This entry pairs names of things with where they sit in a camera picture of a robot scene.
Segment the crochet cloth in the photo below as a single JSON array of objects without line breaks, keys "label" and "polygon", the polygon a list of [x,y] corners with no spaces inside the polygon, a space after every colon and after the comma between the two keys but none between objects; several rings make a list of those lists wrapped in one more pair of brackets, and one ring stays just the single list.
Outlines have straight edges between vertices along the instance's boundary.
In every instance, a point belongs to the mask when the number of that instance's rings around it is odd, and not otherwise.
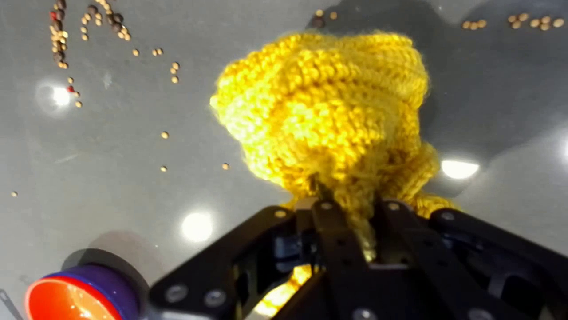
[{"label": "crochet cloth", "polygon": [[420,192],[438,170],[418,135],[427,83],[404,35],[294,32],[228,64],[211,108],[257,178],[292,199],[317,195],[314,179],[330,190],[372,259],[374,199],[402,201],[422,217],[452,206]]}]

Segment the screw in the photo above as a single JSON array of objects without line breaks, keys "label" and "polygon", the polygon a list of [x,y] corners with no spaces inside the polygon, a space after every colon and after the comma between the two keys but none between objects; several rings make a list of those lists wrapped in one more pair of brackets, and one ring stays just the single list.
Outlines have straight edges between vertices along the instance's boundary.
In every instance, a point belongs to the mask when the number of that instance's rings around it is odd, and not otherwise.
[{"label": "screw", "polygon": [[397,202],[388,202],[388,210],[390,210],[390,211],[397,211],[397,210],[401,210],[401,204],[397,204]]},{"label": "screw", "polygon": [[211,291],[205,293],[205,298],[204,298],[207,307],[218,307],[225,300],[227,300],[227,293],[221,291],[221,290],[211,290]]},{"label": "screw", "polygon": [[353,320],[376,320],[376,314],[367,307],[358,307],[353,311]]},{"label": "screw", "polygon": [[175,304],[175,302],[182,300],[184,297],[188,297],[188,288],[182,284],[170,286],[164,291],[164,300],[170,304]]},{"label": "screw", "polygon": [[287,215],[287,213],[282,211],[282,210],[278,210],[278,211],[273,213],[273,217],[276,217],[276,218],[285,218],[285,215]]},{"label": "screw", "polygon": [[493,320],[493,314],[480,307],[472,307],[466,311],[468,320]]},{"label": "screw", "polygon": [[330,202],[321,202],[321,208],[322,208],[322,210],[331,210],[333,204],[330,204]]},{"label": "screw", "polygon": [[443,211],[443,213],[440,215],[440,218],[441,218],[441,220],[447,220],[447,222],[456,220],[454,213],[450,213],[450,211]]}]

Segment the gray background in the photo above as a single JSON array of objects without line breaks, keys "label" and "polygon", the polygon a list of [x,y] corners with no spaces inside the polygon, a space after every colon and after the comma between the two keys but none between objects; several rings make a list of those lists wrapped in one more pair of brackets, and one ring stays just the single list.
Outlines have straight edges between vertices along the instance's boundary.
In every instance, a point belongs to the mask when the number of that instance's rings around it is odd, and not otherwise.
[{"label": "gray background", "polygon": [[[441,156],[477,158],[464,183],[429,188],[466,211],[568,252],[568,30],[511,30],[509,14],[553,14],[539,2],[475,0],[118,0],[133,32],[79,41],[86,2],[70,2],[69,71],[49,51],[51,2],[0,2],[0,288],[21,306],[24,288],[76,249],[101,247],[152,282],[262,206],[287,199],[255,179],[237,144],[207,110],[221,67],[289,30],[315,9],[337,10],[330,32],[374,28],[411,35],[432,78],[424,138]],[[480,32],[463,19],[488,19]],[[148,50],[161,46],[163,57]],[[168,66],[179,60],[180,83]],[[83,108],[53,112],[46,85],[76,78]],[[191,243],[179,224],[200,210],[214,220]]]}]

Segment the gold bead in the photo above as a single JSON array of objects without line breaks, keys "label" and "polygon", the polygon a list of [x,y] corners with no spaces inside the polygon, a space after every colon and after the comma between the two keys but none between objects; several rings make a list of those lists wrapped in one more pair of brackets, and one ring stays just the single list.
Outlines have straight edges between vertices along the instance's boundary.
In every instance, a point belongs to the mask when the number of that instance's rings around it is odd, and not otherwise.
[{"label": "gold bead", "polygon": [[159,55],[163,55],[163,50],[161,48],[152,48],[152,55],[159,57]]},{"label": "gold bead", "polygon": [[564,26],[564,19],[562,18],[557,18],[557,19],[553,19],[553,28],[560,28],[560,26]]},{"label": "gold bead", "polygon": [[530,26],[537,28],[539,26],[539,19],[530,19]]},{"label": "gold bead", "polygon": [[527,12],[518,14],[518,21],[527,21],[530,16]]},{"label": "gold bead", "polygon": [[172,62],[170,73],[172,73],[172,74],[177,74],[177,71],[179,71],[179,64],[177,64],[177,62]]}]

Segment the knitted yarn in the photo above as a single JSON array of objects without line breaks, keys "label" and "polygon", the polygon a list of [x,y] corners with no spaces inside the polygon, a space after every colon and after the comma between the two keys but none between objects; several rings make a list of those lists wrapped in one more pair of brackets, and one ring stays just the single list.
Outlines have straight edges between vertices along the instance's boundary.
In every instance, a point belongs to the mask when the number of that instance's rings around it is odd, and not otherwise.
[{"label": "knitted yarn", "polygon": [[228,64],[211,108],[257,178],[292,199],[315,195],[314,179],[324,185],[372,259],[376,197],[424,217],[450,206],[420,192],[438,170],[418,135],[425,92],[425,67],[404,35],[296,32]]}]

